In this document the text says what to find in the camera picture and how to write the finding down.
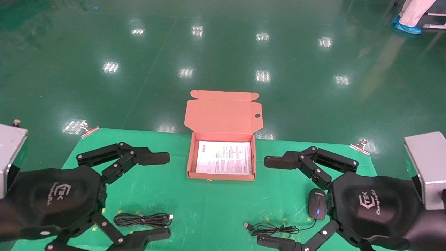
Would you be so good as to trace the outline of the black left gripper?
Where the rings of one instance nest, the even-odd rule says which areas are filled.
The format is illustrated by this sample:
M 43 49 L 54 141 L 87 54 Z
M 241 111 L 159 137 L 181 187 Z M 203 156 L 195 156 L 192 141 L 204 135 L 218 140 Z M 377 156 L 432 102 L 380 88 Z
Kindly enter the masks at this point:
M 88 166 L 18 173 L 6 195 L 7 231 L 57 231 L 46 216 L 99 212 L 106 197 L 101 176 Z

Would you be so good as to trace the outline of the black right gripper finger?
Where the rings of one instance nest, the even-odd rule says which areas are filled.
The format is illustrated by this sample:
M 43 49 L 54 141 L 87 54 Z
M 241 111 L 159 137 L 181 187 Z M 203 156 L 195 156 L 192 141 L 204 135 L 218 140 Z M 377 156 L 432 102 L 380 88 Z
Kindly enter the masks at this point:
M 258 236 L 257 244 L 268 248 L 274 248 L 279 251 L 317 251 L 334 234 L 338 233 L 350 245 L 360 248 L 362 251 L 369 251 L 369 248 L 363 249 L 361 247 L 363 243 L 365 243 L 364 237 L 370 236 L 370 230 L 367 230 L 369 227 L 370 224 L 366 224 L 365 221 L 356 222 L 351 226 L 341 226 L 337 221 L 331 220 L 304 244 L 291 239 L 277 238 L 268 235 Z
M 300 170 L 322 190 L 330 188 L 332 177 L 319 165 L 340 173 L 355 173 L 359 165 L 356 160 L 315 146 L 303 151 L 287 151 L 283 156 L 266 156 L 263 163 L 272 169 Z

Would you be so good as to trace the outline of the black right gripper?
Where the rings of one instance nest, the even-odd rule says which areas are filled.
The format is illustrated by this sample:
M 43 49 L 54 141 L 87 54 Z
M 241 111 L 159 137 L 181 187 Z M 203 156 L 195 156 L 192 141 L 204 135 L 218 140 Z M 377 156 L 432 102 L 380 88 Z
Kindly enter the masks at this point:
M 347 241 L 405 238 L 425 210 L 411 181 L 344 173 L 330 186 L 330 219 Z

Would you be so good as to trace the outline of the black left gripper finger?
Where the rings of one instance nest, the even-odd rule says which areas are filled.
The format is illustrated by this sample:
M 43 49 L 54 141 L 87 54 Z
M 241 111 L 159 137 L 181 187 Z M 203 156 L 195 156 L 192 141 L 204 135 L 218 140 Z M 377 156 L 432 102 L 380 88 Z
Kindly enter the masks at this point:
M 79 166 L 94 167 L 110 161 L 113 164 L 102 171 L 101 180 L 104 184 L 112 184 L 135 165 L 160 165 L 170 162 L 168 152 L 152 152 L 148 147 L 133 147 L 125 142 L 108 145 L 99 149 L 79 154 Z
M 47 251 L 82 251 L 68 245 L 68 241 L 74 238 L 75 227 L 80 227 L 81 234 L 86 227 L 93 224 L 112 241 L 108 251 L 144 251 L 150 242 L 169 239 L 171 230 L 169 228 L 144 230 L 123 235 L 102 213 L 91 213 L 85 216 L 46 216 L 46 226 L 57 230 L 57 237 L 46 246 Z

